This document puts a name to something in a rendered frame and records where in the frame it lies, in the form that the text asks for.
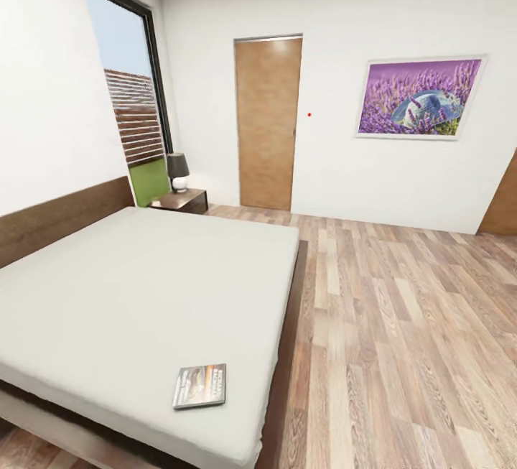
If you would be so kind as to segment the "hardback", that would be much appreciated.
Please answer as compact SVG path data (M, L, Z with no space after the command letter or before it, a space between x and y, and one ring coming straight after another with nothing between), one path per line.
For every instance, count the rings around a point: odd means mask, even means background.
M227 366L224 363L208 363L208 366L180 366L175 383L172 406L180 410L225 404Z

